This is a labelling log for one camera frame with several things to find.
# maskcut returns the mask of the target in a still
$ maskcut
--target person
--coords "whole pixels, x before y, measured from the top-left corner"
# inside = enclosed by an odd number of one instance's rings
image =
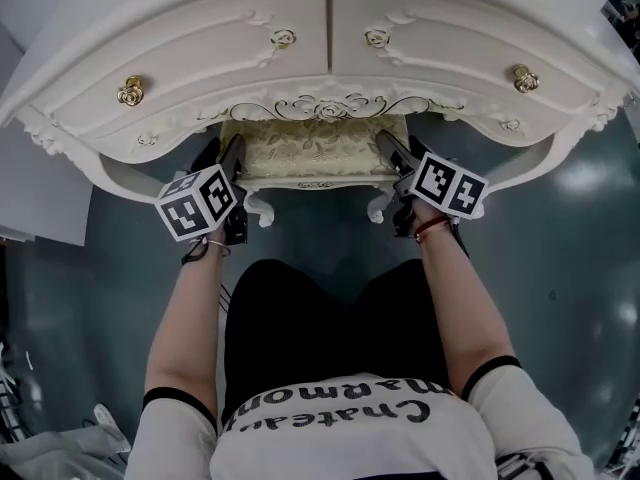
[[[224,236],[210,235],[153,340],[125,478],[594,478],[447,223],[413,204],[422,263],[371,281],[351,311],[281,262],[249,267],[229,304],[221,415]]]
[[[98,422],[67,432],[43,432],[23,441],[0,445],[0,475],[7,480],[122,480],[122,472],[105,462],[128,453],[131,444],[109,410],[94,408]]]

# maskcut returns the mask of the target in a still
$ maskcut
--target black sleeve trim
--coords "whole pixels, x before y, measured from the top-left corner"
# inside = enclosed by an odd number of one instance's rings
[[[213,417],[213,414],[211,414],[211,411],[207,409],[207,407],[195,396],[190,395],[189,393],[182,391],[181,389],[153,388],[147,391],[147,393],[144,395],[144,399],[142,400],[142,410],[144,411],[144,408],[153,400],[162,398],[179,400],[180,402],[184,402],[185,404],[190,405],[205,418],[207,418],[209,423],[213,425],[213,430],[215,430],[216,436],[218,435],[218,424],[216,423],[216,419]]]
[[[465,402],[468,402],[469,395],[471,394],[471,390],[480,381],[480,379],[490,371],[505,365],[517,366],[518,368],[522,368],[522,366],[520,365],[520,361],[518,361],[513,356],[495,357],[487,361],[486,363],[484,363],[475,372],[471,374],[471,377],[469,377],[469,380],[467,381],[467,383],[464,386],[464,389],[462,390],[462,396],[460,396],[460,398],[462,398]]]

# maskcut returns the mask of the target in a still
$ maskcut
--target white dresser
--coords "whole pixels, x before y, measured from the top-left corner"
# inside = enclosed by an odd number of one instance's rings
[[[128,164],[219,121],[433,111],[523,148],[487,175],[491,193],[559,165],[640,88],[604,0],[589,23],[558,2],[71,0],[30,45],[0,123],[152,203],[161,182]]]

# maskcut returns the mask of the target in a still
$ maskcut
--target gray floor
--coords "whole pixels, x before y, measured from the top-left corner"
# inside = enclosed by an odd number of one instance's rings
[[[436,152],[484,172],[513,150],[463,123],[415,116],[411,131]],[[203,146],[197,138],[144,166],[168,179]],[[260,258],[280,258],[348,304],[364,283],[417,256],[389,223],[365,215],[368,188],[272,192],[273,227],[250,222],[225,284]],[[461,226],[471,258],[508,322],[518,355],[574,425],[584,450],[606,462],[640,390],[640,154],[625,117],[589,133],[560,168],[486,201]],[[152,207],[95,189],[84,249],[46,240],[8,250],[12,370],[33,431],[68,429],[106,403],[135,435],[146,355],[179,268]],[[273,287],[273,296],[286,289]],[[402,300],[402,287],[398,287]]]

